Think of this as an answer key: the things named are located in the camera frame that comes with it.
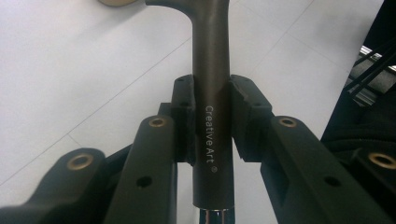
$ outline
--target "floor tile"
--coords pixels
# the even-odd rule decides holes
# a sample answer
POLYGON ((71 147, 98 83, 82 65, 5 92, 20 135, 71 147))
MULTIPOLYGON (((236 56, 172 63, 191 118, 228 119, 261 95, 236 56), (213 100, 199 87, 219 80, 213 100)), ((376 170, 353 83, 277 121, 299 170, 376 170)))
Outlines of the floor tile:
POLYGON ((80 148, 69 136, 27 163, 7 182, 0 185, 0 207, 25 203, 37 188, 44 174, 64 154, 80 148))
POLYGON ((191 37, 186 16, 143 2, 1 7, 0 183, 191 37))
POLYGON ((175 79, 191 73, 191 48, 189 40, 81 123, 71 136, 107 156, 132 144, 140 122, 156 115, 161 102, 170 102, 175 79))
POLYGON ((289 34, 350 71, 381 4, 382 0, 315 0, 289 34))
POLYGON ((241 0, 250 8, 282 31, 287 31, 313 0, 241 0))
POLYGON ((235 4, 230 10, 231 73, 250 74, 283 34, 250 9, 235 4))
POLYGON ((250 78, 270 101, 276 115, 300 119, 320 138, 347 72, 285 35, 250 78))

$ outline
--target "black equipment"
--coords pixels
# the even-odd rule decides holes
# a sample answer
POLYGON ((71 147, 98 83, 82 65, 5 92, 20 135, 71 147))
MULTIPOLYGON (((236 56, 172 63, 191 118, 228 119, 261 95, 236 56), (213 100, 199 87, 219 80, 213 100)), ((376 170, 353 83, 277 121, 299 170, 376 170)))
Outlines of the black equipment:
POLYGON ((27 203, 0 210, 1 223, 176 223, 178 162, 193 166, 200 222, 234 223, 232 138, 244 161, 262 164, 279 223, 393 223, 301 121, 274 116, 252 80, 230 76, 228 0, 147 4, 191 19, 192 75, 175 81, 133 145, 108 158, 67 153, 27 203))

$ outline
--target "mounting hole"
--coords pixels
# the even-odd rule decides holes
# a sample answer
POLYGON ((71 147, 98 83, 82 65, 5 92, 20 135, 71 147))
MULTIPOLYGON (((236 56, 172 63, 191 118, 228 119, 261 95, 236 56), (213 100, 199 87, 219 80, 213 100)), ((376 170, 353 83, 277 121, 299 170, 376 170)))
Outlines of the mounting hole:
POLYGON ((215 172, 218 171, 218 167, 217 167, 217 166, 212 166, 212 167, 210 168, 210 170, 212 171, 212 173, 215 173, 215 172))
POLYGON ((326 177, 324 177, 324 181, 325 181, 328 185, 330 185, 330 186, 332 186, 332 187, 340 187, 340 186, 341 186, 341 182, 340 182, 337 178, 332 177, 332 176, 326 176, 326 177))
POLYGON ((140 189, 145 189, 146 187, 150 186, 152 183, 151 177, 143 176, 136 180, 136 185, 140 189))
POLYGON ((89 166, 92 162, 93 162, 92 155, 87 153, 81 153, 70 159, 70 161, 67 163, 67 168, 73 171, 81 170, 89 166))
POLYGON ((182 102, 180 105, 181 105, 181 106, 189 106, 190 104, 187 103, 187 102, 182 102))
POLYGON ((279 123, 289 128, 294 128, 295 126, 297 126, 297 122, 293 119, 280 119, 279 123))
POLYGON ((166 123, 165 119, 156 118, 156 119, 152 119, 148 124, 151 127, 159 128, 159 127, 162 127, 163 125, 165 125, 165 123, 166 123))
POLYGON ((396 160, 389 155, 373 152, 369 154, 369 159, 382 168, 396 170, 396 160))

